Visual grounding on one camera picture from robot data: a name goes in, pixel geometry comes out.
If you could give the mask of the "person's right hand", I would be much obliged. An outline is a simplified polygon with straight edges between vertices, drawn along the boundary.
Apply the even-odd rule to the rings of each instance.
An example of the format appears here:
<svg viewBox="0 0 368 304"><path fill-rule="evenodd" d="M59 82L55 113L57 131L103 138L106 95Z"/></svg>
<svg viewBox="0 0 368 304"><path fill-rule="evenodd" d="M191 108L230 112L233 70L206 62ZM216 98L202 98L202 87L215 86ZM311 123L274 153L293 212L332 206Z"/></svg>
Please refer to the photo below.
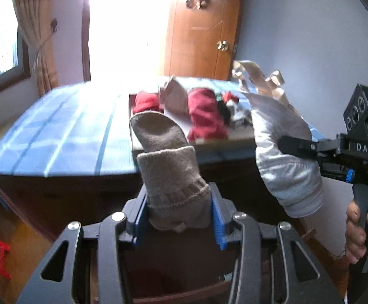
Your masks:
<svg viewBox="0 0 368 304"><path fill-rule="evenodd" d="M361 212L355 201L351 201L346 211L345 255L351 264L356 264L366 254L366 232L361 228L359 220Z"/></svg>

